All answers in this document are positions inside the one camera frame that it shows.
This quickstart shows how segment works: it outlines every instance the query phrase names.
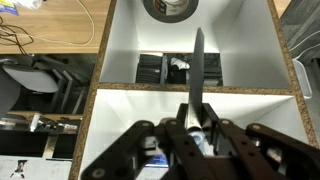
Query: cable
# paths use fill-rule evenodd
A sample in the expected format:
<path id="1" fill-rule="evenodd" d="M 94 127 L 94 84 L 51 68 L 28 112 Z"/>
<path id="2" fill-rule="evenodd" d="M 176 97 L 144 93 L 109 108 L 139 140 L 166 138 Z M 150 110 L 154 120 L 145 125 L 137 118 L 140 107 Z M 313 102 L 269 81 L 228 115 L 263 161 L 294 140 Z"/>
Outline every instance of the cable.
<path id="1" fill-rule="evenodd" d="M 316 35 L 316 34 L 318 34 L 318 33 L 320 33 L 320 30 L 319 30 L 319 31 L 316 31 L 316 32 L 312 33 L 311 35 L 309 35 L 308 37 L 306 37 L 304 40 L 302 40 L 299 44 L 295 45 L 295 46 L 294 46 L 293 48 L 291 48 L 289 51 L 292 51 L 292 50 L 296 49 L 296 48 L 299 47 L 302 43 L 304 43 L 306 40 L 308 40 L 310 37 L 312 37 L 312 36 L 314 36 L 314 35 Z"/>
<path id="2" fill-rule="evenodd" d="M 309 47 L 308 49 L 302 51 L 302 53 L 300 53 L 299 56 L 296 56 L 295 58 L 293 58 L 293 60 L 298 60 L 305 52 L 309 51 L 310 49 L 316 48 L 318 46 L 320 46 L 320 43 L 317 44 L 317 45 L 314 45 L 312 47 Z"/>
<path id="3" fill-rule="evenodd" d="M 90 39 L 85 42 L 85 43 L 72 43 L 72 42 L 66 42 L 66 41 L 60 41 L 60 40 L 51 40 L 51 39 L 46 39 L 46 38 L 43 38 L 43 37 L 39 37 L 39 36 L 34 36 L 34 35 L 29 35 L 29 34 L 23 34 L 23 33 L 12 33 L 12 32 L 9 32 L 9 31 L 6 31 L 4 29 L 2 29 L 2 27 L 0 27 L 0 31 L 2 32 L 5 32 L 5 33 L 9 33 L 11 35 L 16 35 L 16 36 L 27 36 L 27 37 L 31 37 L 31 38 L 34 38 L 34 39 L 40 39 L 42 41 L 47 41 L 47 42 L 52 42 L 52 43 L 61 43 L 61 44 L 70 44 L 70 45 L 77 45 L 77 46 L 85 46 L 85 45 L 88 45 L 92 42 L 94 36 L 95 36 L 95 26 L 94 26 L 94 21 L 93 21 L 93 18 L 92 16 L 90 15 L 88 9 L 84 6 L 84 4 L 80 1 L 80 0 L 76 0 L 80 6 L 84 9 L 84 11 L 87 13 L 90 21 L 91 21 L 91 25 L 92 25 L 92 34 L 91 34 L 91 37 Z"/>

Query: screw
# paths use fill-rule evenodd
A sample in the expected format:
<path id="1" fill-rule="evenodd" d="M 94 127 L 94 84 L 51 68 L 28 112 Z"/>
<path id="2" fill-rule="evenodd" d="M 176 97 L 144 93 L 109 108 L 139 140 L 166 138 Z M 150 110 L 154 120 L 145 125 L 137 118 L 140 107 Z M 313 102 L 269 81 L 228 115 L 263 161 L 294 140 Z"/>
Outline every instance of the screw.
<path id="1" fill-rule="evenodd" d="M 149 126 L 149 123 L 143 123 L 142 126 L 147 127 Z"/>
<path id="2" fill-rule="evenodd" d="M 256 129 L 256 130 L 261 129 L 260 126 L 258 126 L 258 125 L 253 125 L 252 127 L 253 127 L 254 129 Z"/>
<path id="3" fill-rule="evenodd" d="M 229 124 L 229 121 L 223 120 L 222 123 L 223 123 L 223 124 Z"/>
<path id="4" fill-rule="evenodd" d="M 95 169 L 92 172 L 92 177 L 95 179 L 100 179 L 100 178 L 103 178 L 105 174 L 106 174 L 106 171 L 102 168 L 99 168 L 99 169 Z"/>

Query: wooden desk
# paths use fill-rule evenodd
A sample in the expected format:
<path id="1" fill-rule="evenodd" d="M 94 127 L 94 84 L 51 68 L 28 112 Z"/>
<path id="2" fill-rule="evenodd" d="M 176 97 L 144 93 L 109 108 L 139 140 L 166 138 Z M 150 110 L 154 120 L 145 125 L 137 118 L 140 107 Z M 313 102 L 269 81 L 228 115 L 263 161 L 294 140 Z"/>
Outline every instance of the wooden desk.
<path id="1" fill-rule="evenodd" d="M 35 39 L 27 53 L 97 53 L 110 0 L 81 0 L 93 17 L 95 36 L 86 46 L 50 43 Z M 38 10 L 18 7 L 20 16 L 0 13 L 5 24 L 16 25 L 29 34 L 52 40 L 85 43 L 91 37 L 91 21 L 76 0 L 47 0 Z M 0 45 L 0 54 L 20 54 L 16 46 Z"/>

